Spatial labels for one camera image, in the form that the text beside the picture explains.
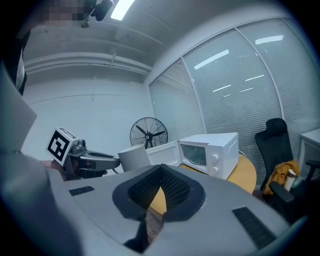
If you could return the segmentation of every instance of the black office chair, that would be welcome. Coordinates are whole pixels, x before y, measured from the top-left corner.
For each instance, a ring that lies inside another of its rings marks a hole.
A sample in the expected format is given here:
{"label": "black office chair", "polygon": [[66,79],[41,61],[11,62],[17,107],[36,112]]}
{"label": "black office chair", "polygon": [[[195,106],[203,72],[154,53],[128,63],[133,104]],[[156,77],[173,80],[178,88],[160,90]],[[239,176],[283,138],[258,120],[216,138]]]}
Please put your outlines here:
{"label": "black office chair", "polygon": [[[270,175],[274,172],[275,166],[291,161],[294,158],[286,122],[281,118],[273,118],[265,124],[266,129],[254,136],[266,170],[265,179],[260,187],[261,191],[264,189]],[[269,184],[273,196],[262,195],[270,206],[275,208],[291,223],[308,213],[309,207],[306,204],[307,197],[310,196],[307,191],[308,184],[311,182],[315,169],[320,168],[319,161],[310,160],[306,164],[310,166],[310,171],[306,180],[303,180],[298,187],[288,192],[280,184],[273,181]]]}

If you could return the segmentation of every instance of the ceiling light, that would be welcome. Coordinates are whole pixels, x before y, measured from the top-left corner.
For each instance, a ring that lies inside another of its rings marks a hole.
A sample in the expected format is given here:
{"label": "ceiling light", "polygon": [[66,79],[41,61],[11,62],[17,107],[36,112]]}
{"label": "ceiling light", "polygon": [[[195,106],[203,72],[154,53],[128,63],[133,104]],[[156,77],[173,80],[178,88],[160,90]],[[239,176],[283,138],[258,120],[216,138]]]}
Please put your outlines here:
{"label": "ceiling light", "polygon": [[111,18],[118,21],[122,21],[122,19],[124,18],[134,1],[135,0],[119,0],[111,14]]}
{"label": "ceiling light", "polygon": [[269,43],[269,42],[274,42],[274,41],[281,41],[284,38],[284,35],[275,35],[275,36],[269,36],[265,38],[260,38],[258,40],[255,40],[256,45],[260,45],[263,43]]}
{"label": "ceiling light", "polygon": [[256,79],[256,78],[262,78],[262,77],[264,77],[264,76],[265,76],[264,74],[258,75],[258,76],[255,76],[255,77],[252,77],[252,78],[249,78],[249,79],[245,80],[245,82],[246,82],[246,81],[250,81],[250,80],[252,80],[252,79]]}
{"label": "ceiling light", "polygon": [[198,65],[195,65],[195,66],[194,66],[194,69],[198,70],[198,69],[200,69],[201,67],[203,67],[204,65],[207,65],[208,63],[213,62],[214,60],[219,59],[219,58],[221,58],[222,56],[225,56],[225,55],[227,55],[227,54],[229,54],[229,50],[228,50],[228,49],[227,49],[227,50],[224,50],[224,51],[222,51],[222,52],[220,52],[220,53],[218,53],[218,54],[216,54],[216,55],[213,55],[213,56],[210,57],[210,58],[207,58],[206,60],[202,61],[202,62],[199,63]]}
{"label": "ceiling light", "polygon": [[219,88],[219,89],[213,90],[212,92],[214,93],[214,92],[216,92],[216,91],[220,91],[220,90],[222,90],[222,89],[224,89],[224,88],[227,88],[227,87],[230,87],[230,86],[231,86],[231,84],[229,84],[229,85],[227,85],[227,86],[224,86],[224,87],[221,87],[221,88]]}
{"label": "ceiling light", "polygon": [[249,89],[241,90],[241,91],[240,91],[240,93],[245,92],[245,91],[249,91],[249,90],[251,90],[251,89],[253,89],[253,88],[249,88]]}

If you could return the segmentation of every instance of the white cabinet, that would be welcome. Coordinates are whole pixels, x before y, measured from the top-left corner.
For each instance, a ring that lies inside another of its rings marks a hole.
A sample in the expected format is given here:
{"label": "white cabinet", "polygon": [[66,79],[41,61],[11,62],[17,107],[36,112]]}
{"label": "white cabinet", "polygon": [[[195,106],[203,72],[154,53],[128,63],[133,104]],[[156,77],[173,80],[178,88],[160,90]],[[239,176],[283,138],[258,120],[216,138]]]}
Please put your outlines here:
{"label": "white cabinet", "polygon": [[[308,160],[320,160],[320,128],[301,134],[299,166],[303,178],[307,177],[310,170],[310,166],[306,165]],[[313,177],[318,175],[319,170],[315,170]]]}
{"label": "white cabinet", "polygon": [[149,148],[146,150],[146,153],[152,165],[166,164],[179,166],[182,164],[179,143],[177,141]]}

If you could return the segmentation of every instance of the microwave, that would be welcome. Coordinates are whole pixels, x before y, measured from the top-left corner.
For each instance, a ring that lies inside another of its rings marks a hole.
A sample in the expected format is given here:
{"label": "microwave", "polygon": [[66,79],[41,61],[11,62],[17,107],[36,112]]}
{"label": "microwave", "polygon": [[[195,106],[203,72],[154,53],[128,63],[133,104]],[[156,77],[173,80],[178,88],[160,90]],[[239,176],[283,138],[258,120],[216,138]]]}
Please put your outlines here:
{"label": "microwave", "polygon": [[196,134],[146,151],[152,165],[184,164],[226,180],[238,163],[238,133]]}

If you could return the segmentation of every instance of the black pad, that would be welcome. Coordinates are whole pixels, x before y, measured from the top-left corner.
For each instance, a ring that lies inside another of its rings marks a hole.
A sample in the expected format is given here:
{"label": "black pad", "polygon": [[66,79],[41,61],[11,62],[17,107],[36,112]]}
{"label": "black pad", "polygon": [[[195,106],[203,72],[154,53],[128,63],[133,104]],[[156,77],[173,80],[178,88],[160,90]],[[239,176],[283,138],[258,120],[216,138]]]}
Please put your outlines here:
{"label": "black pad", "polygon": [[258,249],[262,249],[276,239],[275,235],[247,207],[234,209],[232,212]]}
{"label": "black pad", "polygon": [[160,187],[166,201],[166,222],[189,219],[206,198],[200,183],[162,164],[118,185],[112,200],[125,218],[141,221]]}
{"label": "black pad", "polygon": [[79,187],[76,189],[71,189],[69,190],[71,196],[77,196],[77,195],[81,195],[90,191],[95,190],[92,186],[83,186],[83,187]]}

